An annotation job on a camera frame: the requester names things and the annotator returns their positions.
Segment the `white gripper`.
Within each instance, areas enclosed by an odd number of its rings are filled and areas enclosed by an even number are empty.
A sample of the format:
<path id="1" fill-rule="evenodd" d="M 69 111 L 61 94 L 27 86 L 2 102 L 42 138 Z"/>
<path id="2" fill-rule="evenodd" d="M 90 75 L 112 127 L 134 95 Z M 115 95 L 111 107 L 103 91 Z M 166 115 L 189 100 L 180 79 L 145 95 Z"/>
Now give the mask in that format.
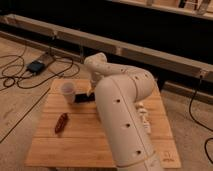
<path id="1" fill-rule="evenodd" d="M 98 84 L 98 82 L 102 79 L 101 75 L 92 75 L 91 76 L 91 80 L 90 80 L 90 87 L 87 90 L 87 95 L 90 96 L 93 92 L 94 89 L 96 87 L 96 85 Z"/>

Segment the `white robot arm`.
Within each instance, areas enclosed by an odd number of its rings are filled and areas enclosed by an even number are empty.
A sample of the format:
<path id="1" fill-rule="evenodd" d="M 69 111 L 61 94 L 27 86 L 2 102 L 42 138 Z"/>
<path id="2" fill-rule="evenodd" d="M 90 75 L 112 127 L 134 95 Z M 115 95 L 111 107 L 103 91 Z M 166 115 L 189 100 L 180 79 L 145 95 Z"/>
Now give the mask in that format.
<path id="1" fill-rule="evenodd" d="M 95 103 L 118 171 L 164 171 L 135 103 L 155 88 L 144 69 L 108 63 L 104 53 L 84 60 L 91 72 Z"/>

